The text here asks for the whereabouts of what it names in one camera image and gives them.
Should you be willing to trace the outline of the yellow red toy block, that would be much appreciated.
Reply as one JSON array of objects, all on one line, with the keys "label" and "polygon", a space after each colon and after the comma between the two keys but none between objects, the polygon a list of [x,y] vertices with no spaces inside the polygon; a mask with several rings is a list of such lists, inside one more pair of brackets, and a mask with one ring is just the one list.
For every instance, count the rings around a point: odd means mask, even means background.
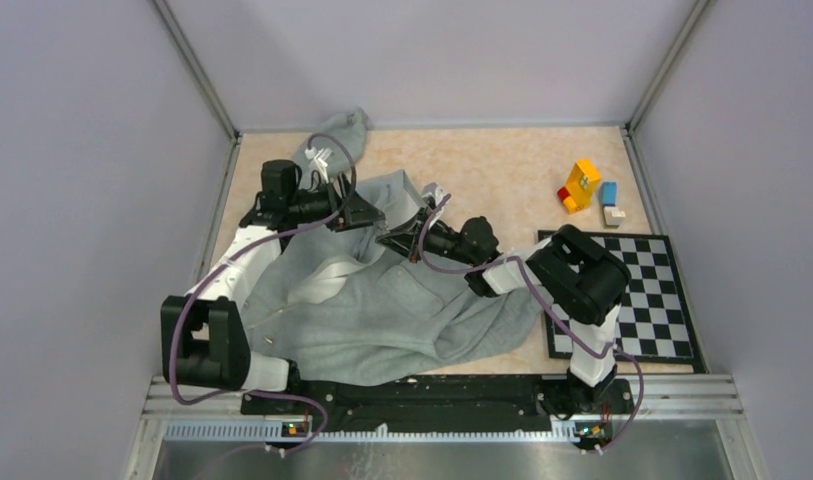
[{"label": "yellow red toy block", "polygon": [[564,209],[574,214],[588,208],[600,186],[602,175],[589,158],[578,160],[564,183],[557,191]]}]

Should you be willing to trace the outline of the white beige toy block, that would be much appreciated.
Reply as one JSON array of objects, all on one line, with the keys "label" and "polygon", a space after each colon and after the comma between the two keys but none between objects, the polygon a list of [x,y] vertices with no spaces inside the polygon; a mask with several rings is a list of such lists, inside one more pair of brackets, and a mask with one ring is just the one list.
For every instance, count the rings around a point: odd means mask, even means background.
[{"label": "white beige toy block", "polygon": [[602,214],[606,228],[619,228],[626,219],[625,211],[615,205],[604,206]]}]

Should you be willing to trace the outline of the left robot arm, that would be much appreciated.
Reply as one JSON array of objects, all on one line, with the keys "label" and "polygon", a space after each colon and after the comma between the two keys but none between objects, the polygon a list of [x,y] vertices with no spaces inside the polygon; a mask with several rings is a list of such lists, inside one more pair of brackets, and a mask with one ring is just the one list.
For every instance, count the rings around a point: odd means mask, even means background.
[{"label": "left robot arm", "polygon": [[385,219],[357,193],[354,173],[329,179],[319,171],[308,188],[301,186],[302,178],[291,160],[265,162],[261,189],[225,254],[188,293],[171,295],[161,305],[163,375],[178,403],[198,403],[180,392],[181,386],[194,386],[205,388],[207,398],[264,391],[265,401],[284,414],[301,404],[303,388],[289,377],[290,362],[253,352],[242,306],[291,237],[319,227],[367,228]]}]

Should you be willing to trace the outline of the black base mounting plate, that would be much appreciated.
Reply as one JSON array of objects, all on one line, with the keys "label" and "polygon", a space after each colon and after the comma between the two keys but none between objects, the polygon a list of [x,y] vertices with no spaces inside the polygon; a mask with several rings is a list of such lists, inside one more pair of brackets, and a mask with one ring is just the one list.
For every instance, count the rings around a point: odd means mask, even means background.
[{"label": "black base mounting plate", "polygon": [[634,409],[630,384],[613,379],[590,390],[567,375],[417,375],[362,387],[294,381],[291,399],[251,394],[240,411],[249,416],[296,415],[327,433],[505,433],[551,429],[561,420],[597,419]]}]

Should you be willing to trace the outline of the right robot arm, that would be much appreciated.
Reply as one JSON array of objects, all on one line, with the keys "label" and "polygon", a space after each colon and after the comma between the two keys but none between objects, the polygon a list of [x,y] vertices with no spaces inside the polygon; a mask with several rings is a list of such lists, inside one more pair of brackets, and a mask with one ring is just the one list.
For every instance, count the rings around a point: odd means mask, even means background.
[{"label": "right robot arm", "polygon": [[565,381],[545,394],[542,407],[568,420],[608,400],[619,351],[615,325],[631,275],[589,235],[563,225],[530,250],[503,254],[485,217],[471,218],[455,230],[424,207],[377,242],[412,263],[434,254],[462,264],[460,274],[481,297],[544,289],[540,303],[545,311],[559,307],[566,316],[554,324],[571,338],[572,356]]}]

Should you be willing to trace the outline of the blue toy block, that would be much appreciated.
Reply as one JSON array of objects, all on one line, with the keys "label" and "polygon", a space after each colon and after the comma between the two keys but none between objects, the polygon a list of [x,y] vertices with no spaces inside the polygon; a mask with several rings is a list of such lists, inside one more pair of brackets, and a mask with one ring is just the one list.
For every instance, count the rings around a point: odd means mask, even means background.
[{"label": "blue toy block", "polygon": [[617,183],[612,181],[603,182],[600,189],[600,202],[601,205],[606,207],[617,206]]}]

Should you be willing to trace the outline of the black white checkerboard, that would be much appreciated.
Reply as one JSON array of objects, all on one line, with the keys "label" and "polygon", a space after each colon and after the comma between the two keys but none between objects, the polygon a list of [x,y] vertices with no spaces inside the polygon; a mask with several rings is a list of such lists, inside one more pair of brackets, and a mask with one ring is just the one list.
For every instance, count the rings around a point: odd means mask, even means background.
[{"label": "black white checkerboard", "polygon": [[615,327],[617,344],[640,362],[707,371],[670,239],[665,235],[592,232],[591,238],[628,267]]}]

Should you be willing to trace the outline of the grey zip-up jacket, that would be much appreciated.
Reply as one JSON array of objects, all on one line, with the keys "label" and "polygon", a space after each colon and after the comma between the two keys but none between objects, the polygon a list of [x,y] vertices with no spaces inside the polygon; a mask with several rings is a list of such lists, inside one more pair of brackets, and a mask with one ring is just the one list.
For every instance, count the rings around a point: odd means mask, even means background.
[{"label": "grey zip-up jacket", "polygon": [[480,297],[456,262],[412,263],[376,228],[291,237],[241,309],[250,348],[302,378],[375,386],[518,348],[541,306],[526,289]]}]

